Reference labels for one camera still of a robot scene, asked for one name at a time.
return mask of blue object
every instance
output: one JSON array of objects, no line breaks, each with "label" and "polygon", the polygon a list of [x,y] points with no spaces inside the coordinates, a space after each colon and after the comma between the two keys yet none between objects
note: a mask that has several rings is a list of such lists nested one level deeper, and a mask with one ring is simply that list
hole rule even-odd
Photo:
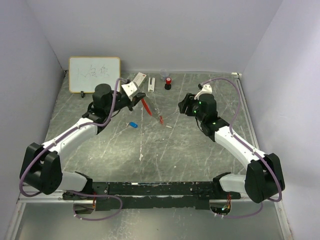
[{"label": "blue object", "polygon": [[137,128],[138,127],[138,124],[136,124],[136,123],[134,123],[134,122],[129,122],[129,125],[131,126],[131,127],[133,127],[133,128]]}]

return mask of small whiteboard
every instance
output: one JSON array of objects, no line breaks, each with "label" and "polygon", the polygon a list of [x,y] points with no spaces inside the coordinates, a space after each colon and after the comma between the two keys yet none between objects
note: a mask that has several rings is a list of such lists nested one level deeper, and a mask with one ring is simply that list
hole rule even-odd
[{"label": "small whiteboard", "polygon": [[71,93],[93,93],[99,84],[115,88],[120,77],[118,57],[72,56],[69,58],[69,91]]}]

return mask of black cable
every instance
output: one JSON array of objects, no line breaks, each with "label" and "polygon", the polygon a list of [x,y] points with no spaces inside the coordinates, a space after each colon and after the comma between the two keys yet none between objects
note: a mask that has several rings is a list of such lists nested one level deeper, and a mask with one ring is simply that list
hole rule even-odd
[{"label": "black cable", "polygon": [[118,114],[120,113],[120,111],[121,111],[121,109],[119,109],[119,111],[117,111],[117,112],[115,113],[115,115],[112,115],[111,118],[113,118],[114,116],[118,115]]},{"label": "black cable", "polygon": [[198,126],[198,128],[200,129],[200,131],[203,132],[203,131],[201,130],[201,128],[199,127],[199,123],[198,123],[198,119],[197,119],[197,118],[195,118],[195,121],[196,121],[196,125]]}]

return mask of table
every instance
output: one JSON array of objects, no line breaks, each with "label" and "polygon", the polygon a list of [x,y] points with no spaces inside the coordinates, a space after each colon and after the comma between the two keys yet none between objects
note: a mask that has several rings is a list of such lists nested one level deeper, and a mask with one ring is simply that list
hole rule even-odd
[{"label": "table", "polygon": [[[123,73],[123,78],[133,79],[134,73]],[[212,142],[198,129],[195,119],[179,114],[178,102],[186,93],[197,93],[198,83],[211,78],[224,77],[240,82],[231,74],[175,73],[171,74],[172,88],[164,89],[164,82],[156,73],[155,92],[147,92],[164,118],[160,125],[150,117],[139,103],[134,111],[123,109],[99,135],[84,142],[70,158],[63,161],[65,171],[79,171],[94,181],[210,181],[213,177],[232,172],[244,174],[245,170],[227,150]],[[219,115],[230,121],[235,114],[238,98],[233,87],[225,81],[211,84],[217,101]],[[72,126],[92,101],[90,94],[81,98],[71,94],[68,77],[63,81],[52,114],[46,141]],[[242,108],[234,123],[235,131],[254,146],[257,140],[244,97]],[[138,128],[126,127],[135,122]],[[17,240],[99,239],[99,240],[211,240],[211,239],[284,239],[283,221],[279,221],[277,206],[270,201],[256,216],[244,219],[220,219],[210,210],[194,208],[124,209],[116,217],[100,222],[86,222],[73,217],[72,203],[46,203],[34,201],[20,203],[24,209]],[[260,207],[245,199],[233,201],[233,215],[245,215]],[[90,218],[112,214],[95,212]]]}]

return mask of white wall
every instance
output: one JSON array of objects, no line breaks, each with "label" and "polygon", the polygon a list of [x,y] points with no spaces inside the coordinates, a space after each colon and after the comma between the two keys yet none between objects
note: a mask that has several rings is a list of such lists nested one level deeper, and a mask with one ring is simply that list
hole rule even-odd
[{"label": "white wall", "polygon": [[242,72],[282,0],[27,0],[68,69],[117,56],[127,71]]},{"label": "white wall", "polygon": [[243,73],[260,147],[280,156],[295,239],[320,236],[320,1],[284,0]]},{"label": "white wall", "polygon": [[0,7],[0,239],[19,194],[26,147],[41,143],[61,84],[62,69],[24,0]]}]

